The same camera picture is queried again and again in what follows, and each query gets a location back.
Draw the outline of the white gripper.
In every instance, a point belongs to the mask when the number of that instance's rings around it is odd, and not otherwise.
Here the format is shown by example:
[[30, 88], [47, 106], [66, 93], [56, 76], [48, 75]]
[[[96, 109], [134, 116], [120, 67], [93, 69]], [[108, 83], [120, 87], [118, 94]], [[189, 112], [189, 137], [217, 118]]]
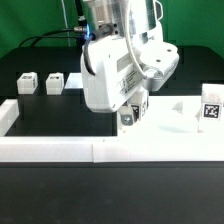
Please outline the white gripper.
[[[158, 91], [175, 71], [178, 61], [176, 46], [161, 40], [149, 40], [139, 48], [138, 62], [146, 74], [143, 79], [136, 71], [124, 38], [111, 36], [93, 41], [88, 46], [91, 75], [81, 56], [81, 74], [87, 107], [97, 113], [117, 111], [141, 87]], [[119, 110], [121, 123], [133, 125], [130, 106]]]

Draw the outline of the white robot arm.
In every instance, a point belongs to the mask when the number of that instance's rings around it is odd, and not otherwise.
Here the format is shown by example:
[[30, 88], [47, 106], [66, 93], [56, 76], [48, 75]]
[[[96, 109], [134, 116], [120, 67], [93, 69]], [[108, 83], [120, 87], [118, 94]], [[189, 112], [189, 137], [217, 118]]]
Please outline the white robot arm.
[[83, 0], [91, 18], [81, 56], [87, 107], [119, 114], [126, 126], [142, 119], [151, 91], [175, 71], [178, 49], [163, 40], [158, 0]]

